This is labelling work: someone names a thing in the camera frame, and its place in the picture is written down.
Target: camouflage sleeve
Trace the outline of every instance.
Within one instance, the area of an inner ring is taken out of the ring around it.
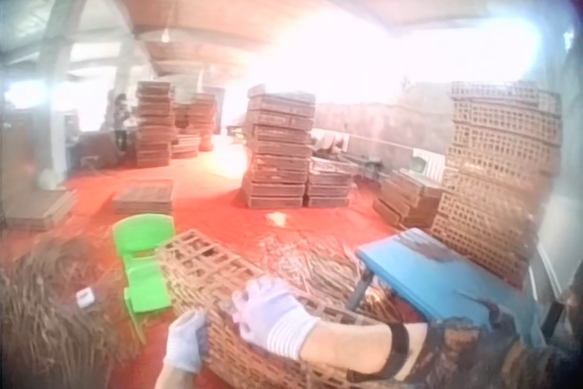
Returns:
[[[515,333],[476,327],[465,319],[431,324],[407,383],[431,389],[555,387],[565,356],[526,348]]]

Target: red floor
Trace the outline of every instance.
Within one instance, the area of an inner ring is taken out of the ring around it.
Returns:
[[[85,235],[95,246],[97,263],[104,268],[116,265],[110,227],[121,217],[113,213],[110,200],[128,181],[136,179],[174,180],[177,231],[196,228],[251,258],[259,253],[261,242],[266,239],[281,245],[304,240],[310,244],[333,241],[355,247],[395,233],[372,211],[373,194],[366,188],[353,190],[350,207],[343,209],[282,210],[278,215],[273,215],[273,211],[248,210],[238,196],[244,168],[242,147],[224,144],[218,145],[215,152],[195,159],[174,160],[166,168],[86,173],[67,183],[78,195],[71,217],[45,235],[11,232],[6,236],[11,244],[3,246],[9,247],[15,256],[46,235]],[[166,323],[148,327],[148,344],[136,361],[116,372],[111,387],[153,388],[161,367],[166,333]],[[197,387],[223,387],[217,377],[207,374]]]

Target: chair leg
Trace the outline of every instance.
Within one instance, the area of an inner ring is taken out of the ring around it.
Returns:
[[[132,324],[134,325],[134,329],[136,330],[136,334],[138,335],[139,341],[142,344],[146,344],[146,335],[142,330],[141,325],[138,323],[138,318],[134,313],[134,309],[131,306],[131,300],[129,299],[128,289],[124,290],[124,301],[126,302],[126,308],[128,309],[129,319],[131,319]]]
[[[361,276],[361,279],[358,281],[358,284],[356,284],[353,294],[350,296],[348,302],[346,303],[346,310],[354,312],[358,308],[361,301],[363,300],[368,286],[370,286],[371,282],[373,282],[373,278],[374,272],[369,268],[366,268],[363,272],[363,275]]]

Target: chair backrest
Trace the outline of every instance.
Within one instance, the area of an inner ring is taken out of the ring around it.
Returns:
[[[174,220],[166,214],[139,214],[113,226],[113,240],[118,254],[124,259],[138,252],[155,250],[174,234]]]

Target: hand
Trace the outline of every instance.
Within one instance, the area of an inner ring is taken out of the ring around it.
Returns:
[[[208,330],[204,310],[184,313],[169,327],[164,363],[196,374],[209,354]]]
[[[285,282],[263,276],[232,296],[240,336],[271,353],[298,360],[306,337],[320,320],[310,316]]]

